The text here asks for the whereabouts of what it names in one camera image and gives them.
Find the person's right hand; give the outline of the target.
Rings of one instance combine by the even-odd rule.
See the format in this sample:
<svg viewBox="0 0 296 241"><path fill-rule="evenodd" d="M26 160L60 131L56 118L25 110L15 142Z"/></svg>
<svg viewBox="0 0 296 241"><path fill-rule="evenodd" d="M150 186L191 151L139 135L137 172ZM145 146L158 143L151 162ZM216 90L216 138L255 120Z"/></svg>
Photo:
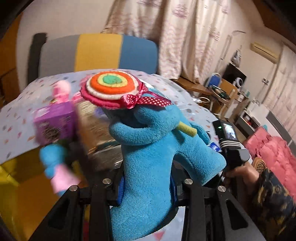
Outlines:
<svg viewBox="0 0 296 241"><path fill-rule="evenodd" d="M240 177L247 187L254 186L258 179L259 173L250 164L250 162L244 163L242 166L236 167L231 171L228 171L225 175L227 178Z"/></svg>

